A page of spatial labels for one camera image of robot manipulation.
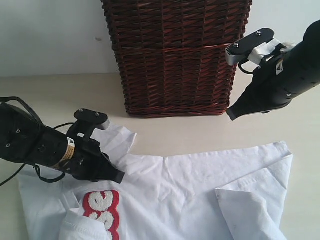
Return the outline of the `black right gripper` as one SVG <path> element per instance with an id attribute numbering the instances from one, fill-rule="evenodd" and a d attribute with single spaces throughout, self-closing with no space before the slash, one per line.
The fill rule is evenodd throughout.
<path id="1" fill-rule="evenodd" d="M 286 55 L 273 57 L 254 71 L 251 84 L 226 113 L 234 121 L 242 116 L 268 113 L 286 107 L 291 102 L 285 81 L 289 79 L 284 69 Z"/>

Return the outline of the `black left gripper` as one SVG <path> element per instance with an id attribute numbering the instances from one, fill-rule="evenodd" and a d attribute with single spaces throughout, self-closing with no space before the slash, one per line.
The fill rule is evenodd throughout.
<path id="1" fill-rule="evenodd" d="M 101 123 L 75 122 L 66 134 L 46 126 L 32 150 L 32 166 L 44 182 L 58 182 L 67 174 L 80 181 L 112 181 L 121 184 L 125 173 L 117 169 L 92 134 Z M 41 176 L 40 167 L 62 174 L 56 178 Z"/>

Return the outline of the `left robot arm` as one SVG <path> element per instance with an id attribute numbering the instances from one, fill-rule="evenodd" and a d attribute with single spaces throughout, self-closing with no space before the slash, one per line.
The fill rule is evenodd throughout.
<path id="1" fill-rule="evenodd" d="M 0 105 L 0 157 L 16 163 L 30 165 L 39 178 L 55 183 L 70 175 L 80 181 L 112 181 L 120 184 L 125 176 L 117 169 L 100 143 L 92 138 L 95 129 L 102 126 L 108 116 L 88 109 L 74 113 L 76 122 L 64 134 L 44 125 L 36 115 L 7 104 Z M 61 172 L 47 179 L 40 167 Z"/>

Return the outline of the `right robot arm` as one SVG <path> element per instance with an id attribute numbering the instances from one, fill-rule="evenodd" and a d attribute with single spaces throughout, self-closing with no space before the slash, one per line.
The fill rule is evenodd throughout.
<path id="1" fill-rule="evenodd" d="M 299 44 L 280 42 L 262 28 L 225 49 L 226 62 L 252 76 L 239 99 L 227 109 L 231 120 L 269 113 L 320 84 L 320 23 L 311 24 Z"/>

